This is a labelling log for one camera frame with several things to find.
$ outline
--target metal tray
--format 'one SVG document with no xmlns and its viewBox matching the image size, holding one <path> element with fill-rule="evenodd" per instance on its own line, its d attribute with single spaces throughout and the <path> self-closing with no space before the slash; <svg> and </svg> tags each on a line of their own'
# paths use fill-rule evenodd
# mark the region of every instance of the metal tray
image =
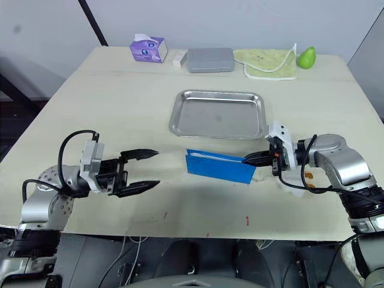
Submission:
<svg viewBox="0 0 384 288">
<path fill-rule="evenodd" d="M 185 90 L 169 121 L 177 136 L 257 139 L 266 130 L 264 103 L 255 93 Z"/>
</svg>

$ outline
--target black cable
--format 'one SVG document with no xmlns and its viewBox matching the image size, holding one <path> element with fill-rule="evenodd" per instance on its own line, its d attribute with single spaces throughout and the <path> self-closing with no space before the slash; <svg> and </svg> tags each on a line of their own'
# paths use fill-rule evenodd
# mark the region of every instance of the black cable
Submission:
<svg viewBox="0 0 384 288">
<path fill-rule="evenodd" d="M 301 182 L 304 185 L 305 189 L 307 189 L 309 192 L 312 192 L 313 194 L 322 194 L 325 193 L 326 191 L 321 191 L 320 189 L 312 189 L 311 187 L 308 186 L 307 182 L 305 181 L 305 165 L 308 161 L 308 156 L 310 153 L 310 149 L 312 148 L 313 142 L 316 140 L 317 135 L 313 135 L 311 141 L 308 144 L 307 149 L 305 150 L 304 158 L 301 164 L 301 171 L 300 171 L 300 176 L 301 176 Z"/>
<path fill-rule="evenodd" d="M 336 257 L 337 257 L 337 255 L 339 254 L 340 250 L 341 250 L 341 249 L 342 249 L 342 248 L 343 248 L 349 241 L 355 239 L 356 237 L 357 237 L 356 234 L 353 235 L 353 236 L 351 236 L 351 237 L 349 237 L 348 239 L 344 240 L 344 241 L 340 244 L 340 246 L 337 248 L 337 250 L 336 250 L 336 252 L 335 252 L 335 254 L 334 254 L 334 257 L 332 258 L 331 265 L 329 266 L 328 273 L 326 274 L 325 280 L 324 280 L 324 282 L 323 282 L 323 287 L 324 287 L 324 288 L 327 287 L 328 280 L 329 280 L 329 278 L 330 278 L 330 276 L 331 276 L 332 267 L 333 267 L 333 265 L 334 265 L 334 263 L 335 263 Z"/>
<path fill-rule="evenodd" d="M 93 134 L 92 139 L 96 140 L 96 142 L 98 141 L 98 133 L 96 131 L 94 131 L 94 130 L 80 130 L 80 131 L 76 131 L 76 132 L 73 132 L 70 135 L 68 135 L 67 138 L 64 139 L 64 141 L 62 142 L 62 144 L 60 146 L 59 157 L 58 157 L 58 176 L 60 179 L 62 191 L 65 191 L 69 188 L 69 186 L 67 185 L 67 183 L 64 179 L 64 175 L 62 173 L 62 156 L 64 154 L 64 148 L 67 145 L 68 141 L 71 140 L 71 138 L 73 138 L 76 135 L 83 134 L 83 133 L 92 133 Z"/>
<path fill-rule="evenodd" d="M 109 271 L 113 268 L 113 266 L 114 266 L 114 265 L 115 265 L 115 264 L 116 264 L 116 263 L 117 263 L 117 262 L 124 256 L 124 255 L 126 255 L 129 251 L 131 251 L 131 249 L 132 249 L 133 247 L 135 247 L 135 245 L 132 245 L 130 248 L 128 248 L 128 249 L 126 250 L 126 252 L 122 253 L 122 254 L 120 255 L 120 257 L 118 257 L 118 258 L 115 259 L 115 261 L 112 263 L 112 265 L 110 265 L 109 268 L 107 269 L 107 271 L 104 273 L 104 275 L 103 275 L 103 277 L 101 278 L 101 280 L 100 280 L 100 282 L 99 282 L 97 288 L 100 288 L 100 287 L 101 287 L 101 285 L 102 285 L 104 279 L 107 277 Z"/>
<path fill-rule="evenodd" d="M 52 184 L 46 183 L 44 181 L 36 180 L 36 179 L 28 179 L 28 180 L 25 180 L 23 182 L 23 186 L 22 186 L 23 204 L 26 201 L 26 187 L 27 187 L 28 183 L 36 183 L 36 184 L 44 185 L 44 186 L 47 186 L 47 187 L 49 187 L 51 189 L 56 190 L 59 193 L 61 192 L 61 189 L 59 187 L 56 187 L 56 186 L 54 186 Z"/>
<path fill-rule="evenodd" d="M 301 181 L 303 182 L 303 185 L 304 187 L 302 186 L 297 186 L 297 185 L 293 185 L 291 183 L 288 183 L 286 182 L 283 177 L 282 177 L 282 170 L 281 170 L 281 155 L 279 154 L 278 157 L 277 157 L 277 170 L 278 170 L 278 178 L 280 180 L 281 183 L 283 183 L 284 185 L 288 186 L 288 187 L 292 187 L 292 188 L 295 188 L 295 189 L 301 189 L 301 190 L 308 190 L 309 192 L 312 192 L 314 194 L 322 194 L 322 193 L 325 193 L 327 191 L 330 191 L 330 192 L 337 192 L 337 193 L 342 193 L 342 194 L 348 194 L 348 195 L 351 195 L 351 196 L 355 196 L 357 198 L 360 198 L 362 200 L 365 200 L 365 201 L 368 201 L 368 202 L 371 202 L 371 203 L 374 203 L 374 204 L 383 204 L 383 202 L 381 201 L 378 201 L 376 199 L 372 199 L 368 196 L 365 196 L 365 195 L 361 195 L 359 193 L 356 193 L 356 192 L 352 192 L 352 191 L 348 191 L 348 190 L 344 190 L 344 189 L 339 189 L 339 188 L 332 188 L 332 187 L 328 187 L 328 188 L 310 188 L 307 183 L 305 182 L 305 175 L 304 175 L 304 169 L 305 169 L 305 164 L 308 160 L 308 155 L 309 155 L 309 151 L 312 147 L 312 144 L 313 142 L 315 141 L 315 139 L 317 138 L 317 135 L 315 134 L 307 149 L 305 150 L 305 155 L 304 155 L 304 161 L 303 161 L 303 164 L 301 166 Z"/>
<path fill-rule="evenodd" d="M 293 252 L 292 260 L 289 262 L 288 267 L 287 267 L 287 269 L 286 269 L 286 272 L 284 273 L 284 277 L 283 277 L 283 280 L 282 280 L 282 282 L 281 282 L 281 288 L 284 288 L 284 284 L 285 284 L 285 282 L 286 282 L 286 277 L 287 277 L 289 268 L 290 268 L 290 266 L 292 265 L 292 263 L 295 261 L 295 256 L 296 256 L 297 252 L 298 252 L 298 247 L 296 246 L 296 247 L 295 247 L 295 251 Z"/>
</svg>

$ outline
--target light green cloth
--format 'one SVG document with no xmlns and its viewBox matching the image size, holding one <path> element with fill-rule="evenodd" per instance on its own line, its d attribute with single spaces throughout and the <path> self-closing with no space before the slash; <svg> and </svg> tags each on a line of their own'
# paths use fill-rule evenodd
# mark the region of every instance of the light green cloth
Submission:
<svg viewBox="0 0 384 288">
<path fill-rule="evenodd" d="M 233 51 L 233 55 L 235 61 L 244 64 L 244 74 L 249 78 L 296 78 L 296 44 L 290 50 L 240 49 Z"/>
</svg>

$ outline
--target white tabletop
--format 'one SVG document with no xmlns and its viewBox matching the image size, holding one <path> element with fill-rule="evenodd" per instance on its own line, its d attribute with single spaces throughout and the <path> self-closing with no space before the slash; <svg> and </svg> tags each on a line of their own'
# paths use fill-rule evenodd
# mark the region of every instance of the white tabletop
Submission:
<svg viewBox="0 0 384 288">
<path fill-rule="evenodd" d="M 134 62 L 128 48 L 96 48 L 0 164 L 0 224 L 18 225 L 23 180 L 55 165 L 63 139 L 88 128 L 100 133 L 104 159 L 129 149 L 158 150 L 159 155 L 126 168 L 129 182 L 161 183 L 138 196 L 76 199 L 67 232 L 333 241 L 350 236 L 335 193 L 296 197 L 282 189 L 270 167 L 256 169 L 250 185 L 187 173 L 186 148 L 243 157 L 267 149 L 265 139 L 183 138 L 168 129 L 175 97 L 185 89 L 255 92 L 264 99 L 267 120 L 288 127 L 293 141 L 314 133 L 340 134 L 383 185 L 384 126 L 341 58 L 320 55 L 313 68 L 298 70 L 296 80 L 266 81 L 246 78 L 240 64 L 230 73 L 189 74 L 170 64 L 174 53 L 153 64 Z M 65 164 L 79 162 L 87 137 L 68 144 Z M 313 184 L 328 185 L 321 169 L 308 170 Z"/>
</svg>

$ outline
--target gray plastic box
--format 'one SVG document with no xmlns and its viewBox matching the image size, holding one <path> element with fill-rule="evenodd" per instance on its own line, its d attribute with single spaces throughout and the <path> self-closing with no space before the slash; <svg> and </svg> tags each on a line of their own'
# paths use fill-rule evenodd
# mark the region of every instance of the gray plastic box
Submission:
<svg viewBox="0 0 384 288">
<path fill-rule="evenodd" d="M 229 72 L 235 60 L 231 48 L 188 49 L 187 64 L 190 73 Z"/>
</svg>

